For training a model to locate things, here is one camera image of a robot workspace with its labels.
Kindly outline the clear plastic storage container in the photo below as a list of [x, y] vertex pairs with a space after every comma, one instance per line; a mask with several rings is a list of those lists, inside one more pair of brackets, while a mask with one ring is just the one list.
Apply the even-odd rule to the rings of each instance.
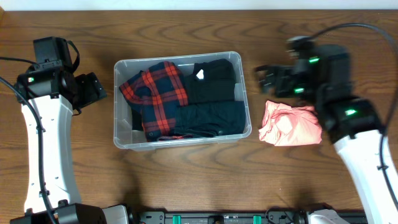
[[[131, 107], [119, 91], [119, 86], [141, 70], [146, 70], [159, 62], [169, 61], [177, 65], [180, 71], [189, 75], [193, 72], [195, 63], [226, 59], [232, 63], [236, 74], [234, 98], [245, 105], [245, 127], [241, 134], [223, 135], [213, 138], [193, 138], [173, 141], [148, 142], [142, 131], [133, 130]], [[235, 51], [215, 52], [208, 54], [181, 55], [172, 57], [125, 59], [114, 65], [114, 145], [120, 149], [133, 151], [152, 151], [166, 147], [192, 146], [197, 144], [221, 144], [236, 142], [248, 137], [252, 132], [252, 124], [244, 80], [243, 63], [240, 54]]]

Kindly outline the large black garment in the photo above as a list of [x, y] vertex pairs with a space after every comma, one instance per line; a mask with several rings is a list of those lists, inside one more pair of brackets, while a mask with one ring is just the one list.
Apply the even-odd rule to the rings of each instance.
[[142, 115], [140, 114], [140, 112], [137, 112], [136, 110], [132, 109], [131, 114], [132, 114], [132, 130], [143, 131], [144, 128], [142, 127]]

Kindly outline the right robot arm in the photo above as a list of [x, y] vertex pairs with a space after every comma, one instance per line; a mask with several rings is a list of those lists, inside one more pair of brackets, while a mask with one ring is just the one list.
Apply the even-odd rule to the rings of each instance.
[[318, 122], [350, 172], [368, 223], [397, 223], [397, 171], [386, 126], [373, 104], [353, 94], [351, 59], [339, 45], [297, 47], [294, 65], [263, 65], [259, 84], [278, 98], [315, 107]]

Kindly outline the dark navy garment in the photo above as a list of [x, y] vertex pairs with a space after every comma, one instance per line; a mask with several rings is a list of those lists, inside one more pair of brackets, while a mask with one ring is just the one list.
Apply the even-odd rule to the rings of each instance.
[[219, 101], [180, 107], [176, 110], [174, 134], [194, 138], [241, 134], [246, 126], [242, 101]]

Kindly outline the black garment with tag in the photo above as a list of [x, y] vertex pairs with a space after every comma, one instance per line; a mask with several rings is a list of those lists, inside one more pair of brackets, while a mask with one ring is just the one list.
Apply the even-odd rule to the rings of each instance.
[[226, 59], [196, 63], [184, 80], [190, 104], [234, 100], [236, 74]]

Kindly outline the pink garment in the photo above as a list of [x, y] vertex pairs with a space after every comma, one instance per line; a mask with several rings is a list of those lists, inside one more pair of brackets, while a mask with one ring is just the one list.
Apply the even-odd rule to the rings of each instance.
[[322, 141], [322, 127], [313, 106], [291, 107], [267, 101], [259, 140], [274, 146], [305, 146]]

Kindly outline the red navy plaid shirt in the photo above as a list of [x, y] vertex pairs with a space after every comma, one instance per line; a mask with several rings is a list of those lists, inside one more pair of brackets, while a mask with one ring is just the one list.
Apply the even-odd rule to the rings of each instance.
[[171, 136], [177, 109], [188, 105], [183, 73], [172, 62], [163, 61], [140, 71], [119, 86], [132, 110], [141, 115], [149, 142]]

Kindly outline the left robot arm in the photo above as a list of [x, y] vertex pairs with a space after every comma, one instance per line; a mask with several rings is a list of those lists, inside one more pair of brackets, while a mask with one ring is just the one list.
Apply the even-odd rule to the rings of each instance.
[[106, 97], [94, 73], [74, 76], [60, 62], [34, 65], [12, 86], [21, 104], [29, 146], [25, 214], [11, 223], [129, 223], [124, 205], [81, 202], [71, 149], [75, 110]]

